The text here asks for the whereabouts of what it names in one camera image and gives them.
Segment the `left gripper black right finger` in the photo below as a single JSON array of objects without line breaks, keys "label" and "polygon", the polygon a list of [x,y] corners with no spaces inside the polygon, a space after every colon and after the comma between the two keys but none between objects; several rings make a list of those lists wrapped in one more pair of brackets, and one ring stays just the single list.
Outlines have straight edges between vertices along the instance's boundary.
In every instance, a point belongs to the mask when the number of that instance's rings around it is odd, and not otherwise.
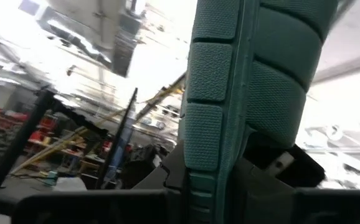
[{"label": "left gripper black right finger", "polygon": [[231,181],[231,223],[360,224],[360,190],[294,189],[246,159]]}]

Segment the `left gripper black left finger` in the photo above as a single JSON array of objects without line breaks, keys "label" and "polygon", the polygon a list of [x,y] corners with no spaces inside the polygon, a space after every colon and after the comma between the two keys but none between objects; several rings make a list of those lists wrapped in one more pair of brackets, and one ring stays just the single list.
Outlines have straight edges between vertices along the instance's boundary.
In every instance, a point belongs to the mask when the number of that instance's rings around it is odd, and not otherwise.
[{"label": "left gripper black left finger", "polygon": [[187,222],[183,142],[129,190],[55,191],[22,199],[12,224],[183,224]]}]

